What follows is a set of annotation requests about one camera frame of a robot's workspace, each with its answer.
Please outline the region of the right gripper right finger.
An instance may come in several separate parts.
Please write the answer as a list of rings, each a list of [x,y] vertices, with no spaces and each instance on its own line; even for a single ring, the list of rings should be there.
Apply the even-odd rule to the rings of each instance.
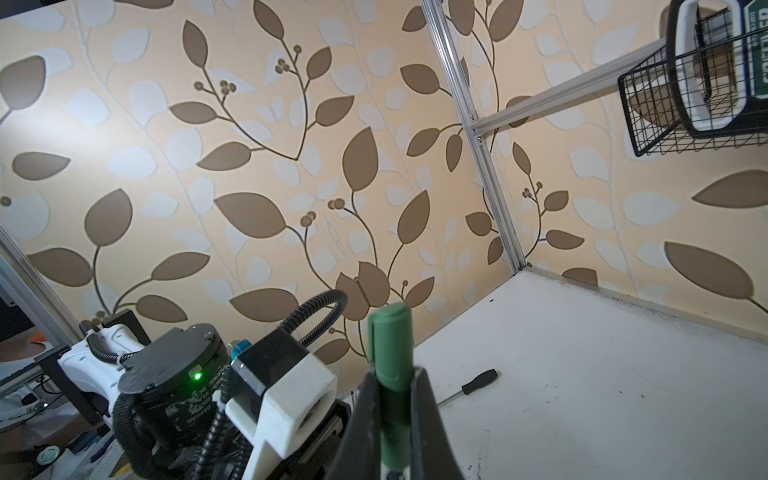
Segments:
[[[413,480],[463,480],[453,455],[427,371],[416,367],[411,382],[411,465]]]

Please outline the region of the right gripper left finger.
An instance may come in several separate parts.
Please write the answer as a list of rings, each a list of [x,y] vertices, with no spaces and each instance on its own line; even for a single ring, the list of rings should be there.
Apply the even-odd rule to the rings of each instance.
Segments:
[[[330,480],[381,478],[381,413],[379,382],[369,372],[359,389],[356,406],[337,453],[325,475]]]

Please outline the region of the green pen cap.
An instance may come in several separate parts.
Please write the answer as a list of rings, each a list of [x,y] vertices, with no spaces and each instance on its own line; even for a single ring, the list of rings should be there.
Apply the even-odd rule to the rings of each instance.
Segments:
[[[368,341],[369,363],[379,383],[381,459],[395,478],[410,465],[411,308],[399,302],[371,312]]]

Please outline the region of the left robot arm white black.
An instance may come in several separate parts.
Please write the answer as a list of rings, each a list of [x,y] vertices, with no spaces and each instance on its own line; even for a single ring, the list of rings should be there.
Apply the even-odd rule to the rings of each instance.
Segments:
[[[256,343],[227,347],[206,323],[142,345],[116,323],[58,359],[57,386],[104,401],[98,414],[143,479],[320,479],[350,409],[309,348],[343,313],[338,289],[291,312]]]

